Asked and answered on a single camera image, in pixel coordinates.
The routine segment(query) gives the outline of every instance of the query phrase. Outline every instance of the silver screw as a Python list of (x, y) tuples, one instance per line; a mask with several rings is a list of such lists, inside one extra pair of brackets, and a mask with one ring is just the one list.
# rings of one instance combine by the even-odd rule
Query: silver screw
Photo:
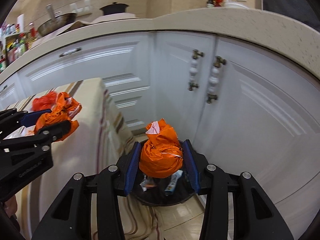
[(109, 166), (108, 170), (113, 172), (113, 171), (116, 171), (118, 169), (118, 167), (116, 165), (111, 165)]
[(73, 175), (73, 178), (74, 178), (75, 180), (79, 180), (79, 179), (82, 178), (82, 174), (81, 174), (81, 173), (76, 173), (75, 175)]
[(41, 148), (43, 151), (47, 151), (50, 149), (50, 147), (48, 145), (44, 145), (42, 148)]
[(251, 178), (251, 174), (250, 173), (248, 173), (248, 172), (244, 172), (244, 173), (242, 173), (242, 176), (244, 177), (244, 178), (246, 178), (246, 179), (250, 179)]
[(209, 171), (215, 171), (216, 170), (216, 166), (214, 166), (213, 164), (209, 164), (209, 165), (207, 165), (207, 169), (209, 170)]

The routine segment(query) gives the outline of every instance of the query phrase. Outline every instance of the striped fabric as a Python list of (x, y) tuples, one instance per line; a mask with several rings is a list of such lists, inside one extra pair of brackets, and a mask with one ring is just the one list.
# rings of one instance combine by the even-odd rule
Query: striped fabric
[[(17, 193), (18, 222), (27, 240), (32, 237), (39, 221), (57, 194), (72, 175), (96, 174), (118, 158), (130, 152), (135, 138), (127, 128), (121, 112), (116, 108), (101, 79), (73, 82), (38, 93), (7, 107), (31, 112), (32, 100), (50, 91), (67, 92), (82, 104), (81, 112), (74, 118), (79, 128), (63, 142), (52, 144), (54, 166), (41, 177)], [(75, 160), (75, 152), (85, 152)], [(118, 197), (126, 239), (162, 240), (162, 219), (153, 207), (143, 206), (132, 196)], [(96, 196), (92, 196), (92, 239), (97, 240)]]

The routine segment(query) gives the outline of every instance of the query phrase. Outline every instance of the black pot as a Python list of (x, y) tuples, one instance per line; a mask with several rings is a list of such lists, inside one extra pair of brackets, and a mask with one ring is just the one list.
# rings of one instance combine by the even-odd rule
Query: black pot
[(113, 2), (107, 6), (101, 7), (100, 10), (103, 11), (103, 15), (115, 14), (115, 13), (124, 13), (125, 9), (129, 5), (124, 3)]

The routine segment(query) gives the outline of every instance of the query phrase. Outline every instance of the speckled stone countertop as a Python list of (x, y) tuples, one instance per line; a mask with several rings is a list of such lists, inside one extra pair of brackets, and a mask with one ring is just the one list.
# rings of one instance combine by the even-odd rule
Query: speckled stone countertop
[(99, 23), (70, 31), (25, 53), (0, 74), (0, 84), (28, 63), (68, 44), (123, 32), (188, 30), (223, 34), (271, 49), (320, 79), (320, 33), (289, 17), (257, 9), (201, 8), (155, 19)]

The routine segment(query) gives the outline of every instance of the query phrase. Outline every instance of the frying pan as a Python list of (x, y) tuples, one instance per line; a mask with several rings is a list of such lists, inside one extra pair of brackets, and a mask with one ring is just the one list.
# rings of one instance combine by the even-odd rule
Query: frying pan
[(52, 4), (47, 5), (46, 9), (51, 19), (40, 25), (40, 27), (38, 28), (38, 32), (42, 37), (60, 29), (67, 24), (75, 22), (77, 17), (76, 13), (66, 13), (63, 15), (55, 16)]

